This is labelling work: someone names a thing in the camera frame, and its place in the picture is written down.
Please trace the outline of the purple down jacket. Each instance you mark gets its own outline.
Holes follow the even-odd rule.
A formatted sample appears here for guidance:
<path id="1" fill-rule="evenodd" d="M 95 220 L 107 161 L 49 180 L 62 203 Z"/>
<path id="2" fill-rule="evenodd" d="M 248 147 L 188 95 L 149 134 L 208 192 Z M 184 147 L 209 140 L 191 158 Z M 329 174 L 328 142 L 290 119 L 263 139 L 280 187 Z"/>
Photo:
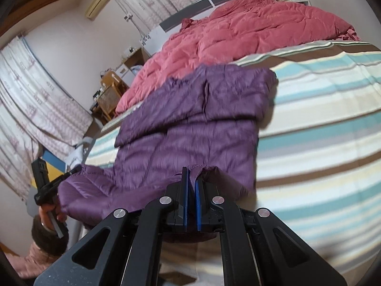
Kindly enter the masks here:
<path id="1" fill-rule="evenodd" d="M 258 123 L 277 83 L 268 68 L 199 66 L 167 79 L 121 124 L 109 168 L 90 165 L 59 185 L 64 213 L 96 225 L 118 208 L 134 212 L 180 179 L 209 178 L 237 200 L 256 183 Z"/>

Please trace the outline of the patterned curtain at side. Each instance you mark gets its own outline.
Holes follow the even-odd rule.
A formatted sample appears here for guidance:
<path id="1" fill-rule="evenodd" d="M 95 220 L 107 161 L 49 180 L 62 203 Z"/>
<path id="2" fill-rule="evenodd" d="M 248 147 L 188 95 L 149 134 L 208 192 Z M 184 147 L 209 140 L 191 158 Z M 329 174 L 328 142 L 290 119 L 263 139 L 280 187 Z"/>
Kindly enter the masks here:
<path id="1" fill-rule="evenodd" d="M 31 163 L 42 150 L 65 159 L 92 121 L 54 81 L 23 37 L 1 49 L 1 182 L 22 200 L 33 178 Z"/>

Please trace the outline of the striped bed sheet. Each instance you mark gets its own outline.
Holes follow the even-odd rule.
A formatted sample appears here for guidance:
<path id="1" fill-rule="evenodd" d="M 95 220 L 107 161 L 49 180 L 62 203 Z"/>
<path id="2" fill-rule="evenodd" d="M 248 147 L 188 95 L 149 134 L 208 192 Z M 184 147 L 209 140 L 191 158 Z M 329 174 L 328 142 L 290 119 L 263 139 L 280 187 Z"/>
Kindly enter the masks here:
<path id="1" fill-rule="evenodd" d="M 272 210 L 348 285 L 363 283 L 380 259 L 380 50 L 315 41 L 236 64 L 278 78 L 241 206 Z"/>

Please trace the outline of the wooden wicker chair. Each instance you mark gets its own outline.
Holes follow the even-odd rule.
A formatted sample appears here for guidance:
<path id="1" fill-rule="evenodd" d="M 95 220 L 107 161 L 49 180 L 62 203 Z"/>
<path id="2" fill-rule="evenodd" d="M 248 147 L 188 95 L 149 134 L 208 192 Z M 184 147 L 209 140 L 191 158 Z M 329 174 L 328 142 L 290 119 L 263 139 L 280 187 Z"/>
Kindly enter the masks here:
<path id="1" fill-rule="evenodd" d="M 110 121 L 115 117 L 116 107 L 129 86 L 114 71 L 110 70 L 101 78 L 101 87 L 103 91 L 97 102 L 102 110 L 103 117 Z"/>

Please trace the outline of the wooden desk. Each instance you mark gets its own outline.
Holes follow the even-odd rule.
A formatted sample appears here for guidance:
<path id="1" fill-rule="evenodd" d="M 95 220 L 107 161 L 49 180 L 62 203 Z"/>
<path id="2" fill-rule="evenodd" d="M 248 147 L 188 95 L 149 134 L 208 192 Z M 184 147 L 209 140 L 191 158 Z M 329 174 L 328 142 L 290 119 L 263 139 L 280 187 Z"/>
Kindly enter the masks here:
<path id="1" fill-rule="evenodd" d="M 94 118 L 103 125 L 115 118 L 115 110 L 122 95 L 131 88 L 134 78 L 148 59 L 149 55 L 143 48 L 133 49 L 127 57 L 122 58 L 118 68 L 103 73 L 101 87 L 93 95 L 94 103 L 90 108 Z"/>

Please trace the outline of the white bedside cabinet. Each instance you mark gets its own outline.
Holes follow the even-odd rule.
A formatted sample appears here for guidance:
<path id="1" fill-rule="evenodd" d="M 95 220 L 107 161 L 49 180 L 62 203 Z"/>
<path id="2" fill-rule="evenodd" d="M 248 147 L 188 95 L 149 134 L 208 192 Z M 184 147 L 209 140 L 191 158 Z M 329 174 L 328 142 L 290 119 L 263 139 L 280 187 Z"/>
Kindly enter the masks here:
<path id="1" fill-rule="evenodd" d="M 121 64 L 116 70 L 115 73 L 122 79 L 122 81 L 128 85 L 131 86 L 135 75 L 133 72 L 125 65 Z"/>

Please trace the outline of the red pink quilt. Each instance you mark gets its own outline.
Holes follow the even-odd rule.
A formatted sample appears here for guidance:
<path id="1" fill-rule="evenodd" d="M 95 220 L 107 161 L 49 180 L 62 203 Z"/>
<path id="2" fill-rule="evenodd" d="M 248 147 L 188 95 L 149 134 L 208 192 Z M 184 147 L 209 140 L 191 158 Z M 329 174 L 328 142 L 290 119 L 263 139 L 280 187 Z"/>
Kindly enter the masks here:
<path id="1" fill-rule="evenodd" d="M 355 28 L 330 12 L 300 3 L 232 0 L 208 17 L 184 19 L 138 72 L 115 111 L 122 114 L 161 87 L 168 77 L 183 78 L 199 65 L 226 64 L 319 40 L 358 41 Z"/>

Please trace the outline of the wall power socket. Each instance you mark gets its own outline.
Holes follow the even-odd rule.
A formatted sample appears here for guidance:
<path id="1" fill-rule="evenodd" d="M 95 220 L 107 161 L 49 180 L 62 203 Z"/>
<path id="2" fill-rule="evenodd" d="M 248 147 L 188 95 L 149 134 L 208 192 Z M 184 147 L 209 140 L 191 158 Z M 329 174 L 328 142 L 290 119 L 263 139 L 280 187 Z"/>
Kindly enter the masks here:
<path id="1" fill-rule="evenodd" d="M 127 14 L 125 17 L 124 17 L 124 20 L 126 22 L 129 22 L 129 21 L 132 21 L 132 18 L 133 18 L 133 15 L 132 14 Z"/>

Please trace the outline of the beige wall air conditioner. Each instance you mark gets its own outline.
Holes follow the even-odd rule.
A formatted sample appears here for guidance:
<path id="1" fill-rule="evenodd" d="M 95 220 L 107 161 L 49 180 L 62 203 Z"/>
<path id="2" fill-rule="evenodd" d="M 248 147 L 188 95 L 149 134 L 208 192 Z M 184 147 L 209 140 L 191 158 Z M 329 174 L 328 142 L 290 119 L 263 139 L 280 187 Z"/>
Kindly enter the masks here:
<path id="1" fill-rule="evenodd" d="M 95 20 L 109 1 L 110 0 L 92 0 L 91 4 L 89 4 L 89 7 L 86 9 L 85 17 L 91 21 Z"/>

